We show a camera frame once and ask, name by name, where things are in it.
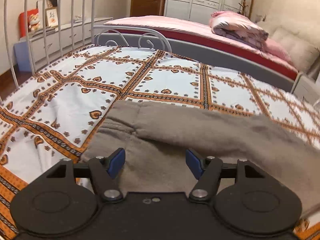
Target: headboard rail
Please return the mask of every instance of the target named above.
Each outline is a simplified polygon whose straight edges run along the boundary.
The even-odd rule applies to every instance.
[[[47,47],[47,37],[46,37],[46,28],[45,28],[45,1],[42,0],[42,26],[43,26],[43,36],[44,36],[44,50],[45,50],[45,56],[47,60],[47,64],[50,64],[49,60],[49,54],[48,54],[48,47]],[[94,2],[95,0],[92,0],[92,7],[91,7],[91,29],[93,30],[93,25],[94,25]],[[8,0],[4,0],[4,39],[5,39],[5,45],[7,49],[7,56],[8,56],[8,61],[9,61],[9,66],[12,72],[13,80],[16,85],[16,88],[19,87],[17,77],[13,68],[12,64],[12,58],[10,54],[10,49],[9,49],[9,42],[8,42],[8,32],[7,32],[7,5],[8,5]],[[84,37],[84,7],[85,7],[85,0],[82,0],[82,43],[85,45],[85,37]],[[60,56],[63,56],[62,53],[62,44],[61,44],[61,0],[58,0],[58,32],[59,32],[59,46],[60,46]],[[74,0],[71,0],[71,40],[72,40],[72,49],[75,49],[75,42],[74,42],[74,22],[73,22],[73,16],[74,16]],[[30,66],[31,66],[31,71],[32,74],[35,74],[35,66],[34,62],[31,56],[31,51],[30,51],[30,38],[28,35],[28,0],[24,0],[24,23],[25,23],[25,32],[26,32],[26,42],[27,42],[27,48],[28,48],[28,55],[29,55],[29,61],[30,61]],[[91,42],[94,43],[94,33],[93,31],[91,32]]]

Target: white and orange bedspread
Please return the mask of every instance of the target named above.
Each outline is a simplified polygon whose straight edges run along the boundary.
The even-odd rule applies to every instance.
[[[10,202],[62,158],[77,162],[116,100],[225,114],[263,114],[320,148],[320,114],[244,73],[155,49],[90,45],[24,82],[0,108],[0,234],[17,229]]]

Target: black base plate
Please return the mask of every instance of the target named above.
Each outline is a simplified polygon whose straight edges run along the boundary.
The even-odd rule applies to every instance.
[[[263,238],[298,240],[290,231]],[[185,193],[128,193],[125,201],[105,204],[87,225],[69,235],[37,237],[20,232],[15,239],[255,240],[261,236],[243,235],[226,227],[208,204],[191,203]]]

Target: circular pad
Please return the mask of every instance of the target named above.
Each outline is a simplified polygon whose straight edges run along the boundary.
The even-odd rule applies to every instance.
[[[234,228],[251,234],[275,234],[293,227],[301,201],[280,185],[233,185],[217,196],[217,214]]]
[[[10,206],[18,227],[27,231],[41,235],[66,233],[86,223],[97,208],[95,195],[82,186],[28,187],[14,197]]]

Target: stuffed toy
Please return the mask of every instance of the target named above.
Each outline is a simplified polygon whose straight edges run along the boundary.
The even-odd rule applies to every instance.
[[[35,32],[40,29],[40,20],[38,14],[31,14],[29,16],[29,31]]]

